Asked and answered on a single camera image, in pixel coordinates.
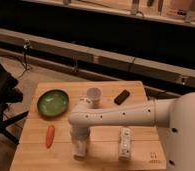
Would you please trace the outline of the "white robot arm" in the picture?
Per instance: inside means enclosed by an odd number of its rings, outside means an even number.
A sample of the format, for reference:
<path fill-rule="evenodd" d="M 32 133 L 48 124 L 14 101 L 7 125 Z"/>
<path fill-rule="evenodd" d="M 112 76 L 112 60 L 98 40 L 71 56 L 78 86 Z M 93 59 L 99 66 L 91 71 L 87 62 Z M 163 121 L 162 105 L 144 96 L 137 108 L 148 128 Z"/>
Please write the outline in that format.
<path fill-rule="evenodd" d="M 105 109 L 92 109 L 91 101 L 81 98 L 68 120 L 76 140 L 86 139 L 94 126 L 168 127 L 168 171 L 195 171 L 195 92 Z"/>

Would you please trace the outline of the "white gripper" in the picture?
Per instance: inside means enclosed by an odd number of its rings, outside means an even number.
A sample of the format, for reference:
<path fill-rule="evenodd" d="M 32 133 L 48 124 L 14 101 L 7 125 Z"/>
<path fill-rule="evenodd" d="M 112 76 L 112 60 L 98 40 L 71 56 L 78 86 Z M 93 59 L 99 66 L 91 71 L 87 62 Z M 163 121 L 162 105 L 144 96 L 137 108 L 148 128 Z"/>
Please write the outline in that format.
<path fill-rule="evenodd" d="M 72 128 L 71 138 L 74 143 L 72 143 L 72 153 L 73 156 L 78 156 L 79 153 L 79 144 L 77 141 L 82 142 L 82 155 L 86 156 L 89 148 L 90 140 L 87 140 L 90 136 L 89 128 Z"/>

